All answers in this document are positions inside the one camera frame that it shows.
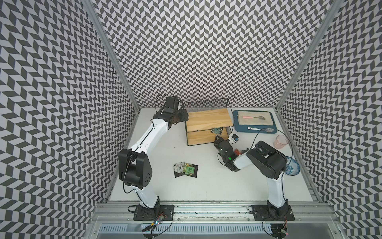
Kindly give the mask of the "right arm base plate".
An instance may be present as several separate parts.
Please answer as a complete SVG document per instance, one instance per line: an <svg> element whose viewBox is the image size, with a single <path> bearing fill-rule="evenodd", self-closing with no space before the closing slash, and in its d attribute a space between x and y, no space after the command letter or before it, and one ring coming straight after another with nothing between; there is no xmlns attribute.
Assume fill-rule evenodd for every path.
<svg viewBox="0 0 382 239"><path fill-rule="evenodd" d="M255 221L295 221L295 216L289 204L277 208L270 205L252 205Z"/></svg>

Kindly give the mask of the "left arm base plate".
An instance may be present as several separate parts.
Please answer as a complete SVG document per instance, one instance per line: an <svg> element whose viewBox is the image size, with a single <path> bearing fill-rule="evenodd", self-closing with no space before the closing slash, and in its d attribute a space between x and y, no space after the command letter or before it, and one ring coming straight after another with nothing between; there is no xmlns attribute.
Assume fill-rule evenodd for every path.
<svg viewBox="0 0 382 239"><path fill-rule="evenodd" d="M155 206L153 209L137 205L135 207L133 221L153 222L156 221L160 215L163 221L172 221L174 217L174 205L160 205Z"/></svg>

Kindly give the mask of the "black wire wooden shelf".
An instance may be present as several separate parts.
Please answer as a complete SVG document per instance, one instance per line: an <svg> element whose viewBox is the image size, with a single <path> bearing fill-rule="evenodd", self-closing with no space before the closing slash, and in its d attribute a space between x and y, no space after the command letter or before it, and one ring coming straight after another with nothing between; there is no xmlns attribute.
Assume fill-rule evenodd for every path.
<svg viewBox="0 0 382 239"><path fill-rule="evenodd" d="M213 143L217 134L210 131L218 127L224 128L219 136L228 139L234 126L228 98L186 102L185 109L189 114L189 120L185 122L188 146Z"/></svg>

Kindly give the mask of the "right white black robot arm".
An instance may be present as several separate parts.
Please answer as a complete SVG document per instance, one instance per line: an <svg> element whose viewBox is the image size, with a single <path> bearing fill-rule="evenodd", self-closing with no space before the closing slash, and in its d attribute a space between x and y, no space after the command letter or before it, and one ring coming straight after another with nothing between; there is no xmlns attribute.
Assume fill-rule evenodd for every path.
<svg viewBox="0 0 382 239"><path fill-rule="evenodd" d="M236 134L232 134L227 140L218 135L215 137L214 147L218 150L223 165L233 172L251 164L255 165L267 178L267 217L273 220L283 219L290 211L282 180L282 174L287 168L287 157L262 140L243 154L236 155L232 147L236 141Z"/></svg>

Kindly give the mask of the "white floral tea bag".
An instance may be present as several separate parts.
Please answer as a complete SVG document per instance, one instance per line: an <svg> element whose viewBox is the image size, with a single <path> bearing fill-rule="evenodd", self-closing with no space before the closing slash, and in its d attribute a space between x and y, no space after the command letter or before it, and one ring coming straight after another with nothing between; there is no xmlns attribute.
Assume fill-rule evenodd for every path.
<svg viewBox="0 0 382 239"><path fill-rule="evenodd" d="M176 174L184 174L185 173L185 162L178 162L173 165L174 172Z"/></svg>

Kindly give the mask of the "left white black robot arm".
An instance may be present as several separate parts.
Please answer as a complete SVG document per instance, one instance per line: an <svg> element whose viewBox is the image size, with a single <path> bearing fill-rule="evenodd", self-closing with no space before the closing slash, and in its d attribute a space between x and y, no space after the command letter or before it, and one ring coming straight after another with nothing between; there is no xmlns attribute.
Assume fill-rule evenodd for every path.
<svg viewBox="0 0 382 239"><path fill-rule="evenodd" d="M118 178L123 186L136 193L141 207L153 210L160 204L159 196L149 185L153 176L150 155L172 126L186 122L188 118L183 101L177 96L167 97L143 136L133 146L119 152Z"/></svg>

